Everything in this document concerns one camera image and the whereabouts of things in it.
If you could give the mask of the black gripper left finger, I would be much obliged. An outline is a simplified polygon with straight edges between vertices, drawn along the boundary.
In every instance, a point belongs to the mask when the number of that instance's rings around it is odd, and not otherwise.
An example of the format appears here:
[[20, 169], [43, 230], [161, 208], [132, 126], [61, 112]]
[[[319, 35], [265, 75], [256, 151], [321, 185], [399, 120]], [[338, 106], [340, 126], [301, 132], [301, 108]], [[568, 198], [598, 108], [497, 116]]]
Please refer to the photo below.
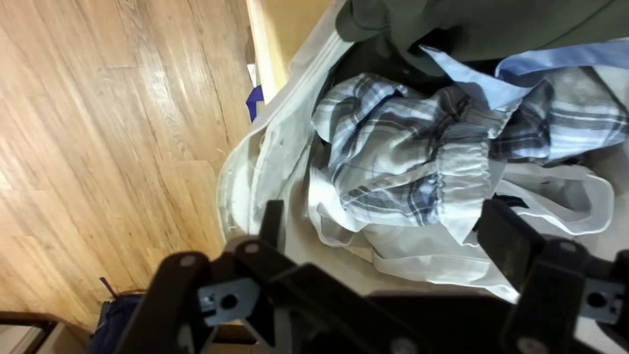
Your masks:
[[271, 259], [283, 259], [285, 254], [285, 222], [283, 222], [283, 202], [269, 200], [265, 204], [262, 230], [260, 230], [262, 252]]

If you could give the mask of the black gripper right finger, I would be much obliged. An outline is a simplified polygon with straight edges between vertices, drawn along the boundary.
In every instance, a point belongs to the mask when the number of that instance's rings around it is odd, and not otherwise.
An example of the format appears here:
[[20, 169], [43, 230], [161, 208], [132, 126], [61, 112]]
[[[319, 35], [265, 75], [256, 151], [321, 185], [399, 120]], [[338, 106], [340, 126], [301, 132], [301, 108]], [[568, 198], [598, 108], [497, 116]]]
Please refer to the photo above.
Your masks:
[[511, 196], [488, 198], [476, 232], [482, 250], [505, 279], [515, 289], [521, 289], [535, 257], [545, 250], [545, 236], [511, 208]]

